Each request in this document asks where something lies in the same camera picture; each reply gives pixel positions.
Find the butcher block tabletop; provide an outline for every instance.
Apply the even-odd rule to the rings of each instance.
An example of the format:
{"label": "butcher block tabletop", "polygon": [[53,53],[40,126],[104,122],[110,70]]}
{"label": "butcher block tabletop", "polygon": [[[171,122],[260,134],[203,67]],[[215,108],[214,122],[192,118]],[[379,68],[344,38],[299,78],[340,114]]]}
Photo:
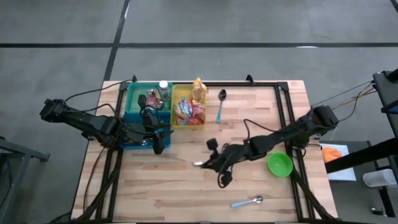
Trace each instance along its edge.
{"label": "butcher block tabletop", "polygon": [[[304,82],[286,82],[289,84],[294,115],[299,118],[310,109]],[[104,82],[103,87],[113,83],[116,82]],[[223,102],[221,123],[218,124],[215,122],[220,106],[218,93],[223,88],[227,97]],[[118,90],[119,85],[103,90],[98,104],[109,103],[115,107]],[[123,99],[121,116],[124,113],[126,96]],[[288,118],[285,101],[283,103],[285,117]],[[297,221],[290,178],[276,177],[267,168],[267,160],[272,153],[285,152],[283,143],[276,145],[265,158],[236,164],[233,168],[233,181],[224,189],[217,185],[216,172],[192,166],[192,162],[209,159],[211,152],[206,146],[206,141],[211,138],[216,138],[219,146],[224,143],[242,144],[242,140],[248,135],[243,124],[244,118],[271,129],[279,129],[280,119],[274,88],[211,86],[206,94],[206,105],[205,127],[174,131],[171,134],[171,147],[165,149],[161,155],[155,155],[152,149],[124,150],[114,222]],[[102,107],[97,110],[96,115],[112,116],[113,112],[107,107]],[[249,124],[249,128],[251,136],[270,134],[253,124]],[[102,147],[96,141],[91,141],[88,145],[72,218],[83,213],[86,185],[101,150]],[[105,157],[106,149],[101,154],[88,189],[86,206],[100,189]],[[307,147],[304,162],[311,191],[326,210],[337,217],[320,148],[315,145]],[[299,191],[304,217],[308,217],[303,193]],[[105,216],[109,195],[110,190],[104,203]],[[264,197],[259,204],[251,203],[239,208],[230,206],[235,202],[252,199],[256,195]]]}

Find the metal spoon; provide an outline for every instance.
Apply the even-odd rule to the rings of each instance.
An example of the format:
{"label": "metal spoon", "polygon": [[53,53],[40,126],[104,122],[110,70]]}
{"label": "metal spoon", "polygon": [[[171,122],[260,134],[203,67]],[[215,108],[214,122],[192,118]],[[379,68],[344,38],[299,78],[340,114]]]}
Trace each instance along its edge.
{"label": "metal spoon", "polygon": [[245,205],[245,204],[249,204],[249,203],[251,203],[251,202],[260,203],[260,202],[262,202],[262,199],[263,199],[263,198],[262,198],[260,195],[257,195],[257,196],[254,197],[253,200],[245,201],[245,202],[233,203],[233,204],[231,205],[231,207],[236,208],[236,207],[239,207],[239,206],[242,206],[242,205]]}
{"label": "metal spoon", "polygon": [[220,99],[221,103],[220,103],[220,108],[218,110],[218,115],[217,115],[216,122],[220,123],[221,122],[221,105],[223,105],[223,101],[226,98],[226,91],[224,89],[222,89],[220,91],[220,93],[218,94],[218,98]]}

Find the plastic bowl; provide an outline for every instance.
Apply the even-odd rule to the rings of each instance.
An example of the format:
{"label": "plastic bowl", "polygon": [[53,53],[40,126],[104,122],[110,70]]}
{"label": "plastic bowl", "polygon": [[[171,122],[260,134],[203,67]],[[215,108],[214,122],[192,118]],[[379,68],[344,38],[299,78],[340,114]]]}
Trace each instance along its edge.
{"label": "plastic bowl", "polygon": [[268,169],[277,177],[287,177],[293,170],[293,162],[288,155],[275,152],[268,158]]}

